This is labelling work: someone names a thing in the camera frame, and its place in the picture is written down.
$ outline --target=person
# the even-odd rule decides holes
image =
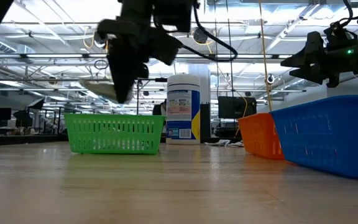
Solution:
[[[167,99],[159,105],[154,105],[153,115],[167,115]]]
[[[154,105],[153,108],[153,115],[167,115],[167,99],[164,100],[159,105]],[[165,133],[167,132],[167,123],[164,121],[164,126],[162,128],[162,136],[165,136]]]

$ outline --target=white cloth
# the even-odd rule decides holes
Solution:
[[[162,105],[160,105],[160,106],[161,106],[161,115],[166,116],[167,115],[166,109],[164,109],[164,107]]]

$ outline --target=blue basket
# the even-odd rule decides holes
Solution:
[[[358,96],[335,96],[272,112],[285,159],[358,178]]]

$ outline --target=green basket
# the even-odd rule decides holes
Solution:
[[[65,114],[75,153],[156,154],[164,116]]]

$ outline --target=orange basket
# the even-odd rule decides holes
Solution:
[[[266,159],[284,159],[270,113],[259,113],[241,118],[239,126],[247,152]]]

